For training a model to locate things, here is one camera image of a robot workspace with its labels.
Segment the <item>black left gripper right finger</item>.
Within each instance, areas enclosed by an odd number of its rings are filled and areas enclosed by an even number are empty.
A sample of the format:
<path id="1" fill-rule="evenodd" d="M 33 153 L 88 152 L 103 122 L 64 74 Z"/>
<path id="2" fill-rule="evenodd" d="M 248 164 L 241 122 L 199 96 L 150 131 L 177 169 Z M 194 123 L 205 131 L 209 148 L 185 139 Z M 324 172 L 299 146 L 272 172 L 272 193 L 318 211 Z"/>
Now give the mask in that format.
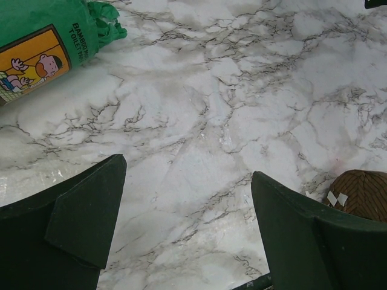
<path id="1" fill-rule="evenodd" d="M 386 289 L 386 224 L 336 210 L 262 172 L 253 205 L 275 289 Z"/>

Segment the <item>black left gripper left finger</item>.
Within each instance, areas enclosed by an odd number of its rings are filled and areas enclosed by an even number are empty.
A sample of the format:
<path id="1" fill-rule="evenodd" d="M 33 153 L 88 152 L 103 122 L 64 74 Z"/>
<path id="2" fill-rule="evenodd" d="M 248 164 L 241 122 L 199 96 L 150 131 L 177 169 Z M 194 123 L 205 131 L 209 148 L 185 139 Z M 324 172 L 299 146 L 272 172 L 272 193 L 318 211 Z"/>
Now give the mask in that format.
<path id="1" fill-rule="evenodd" d="M 2 289 L 96 289 L 126 176 L 123 155 L 1 208 Z"/>

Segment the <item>green roll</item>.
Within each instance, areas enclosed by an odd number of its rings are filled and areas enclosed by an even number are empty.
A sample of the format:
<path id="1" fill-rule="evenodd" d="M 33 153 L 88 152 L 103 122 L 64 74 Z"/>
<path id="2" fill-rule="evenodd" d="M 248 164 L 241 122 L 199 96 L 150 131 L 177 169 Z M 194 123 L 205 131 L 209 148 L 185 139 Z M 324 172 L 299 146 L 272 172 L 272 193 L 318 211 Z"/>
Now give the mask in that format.
<path id="1" fill-rule="evenodd" d="M 123 39 L 118 10 L 100 1 L 1 1 L 1 105 Z"/>

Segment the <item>cream cartoon roll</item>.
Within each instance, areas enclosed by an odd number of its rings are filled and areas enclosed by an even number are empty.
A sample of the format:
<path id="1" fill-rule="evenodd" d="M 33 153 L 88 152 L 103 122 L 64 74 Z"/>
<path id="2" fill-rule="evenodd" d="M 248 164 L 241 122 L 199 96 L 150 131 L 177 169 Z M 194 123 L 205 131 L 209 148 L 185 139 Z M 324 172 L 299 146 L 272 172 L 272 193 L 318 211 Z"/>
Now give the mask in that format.
<path id="1" fill-rule="evenodd" d="M 324 204 L 372 221 L 386 222 L 386 173 L 349 170 L 330 185 Z"/>

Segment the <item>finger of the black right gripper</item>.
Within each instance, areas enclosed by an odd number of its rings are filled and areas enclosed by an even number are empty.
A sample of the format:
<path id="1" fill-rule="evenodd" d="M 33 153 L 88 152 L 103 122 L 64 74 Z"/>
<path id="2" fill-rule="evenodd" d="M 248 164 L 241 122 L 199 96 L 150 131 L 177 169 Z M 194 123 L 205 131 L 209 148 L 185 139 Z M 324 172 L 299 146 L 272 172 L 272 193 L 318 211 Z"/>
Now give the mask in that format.
<path id="1" fill-rule="evenodd" d="M 387 0 L 365 0 L 364 6 L 366 9 L 387 6 Z"/>

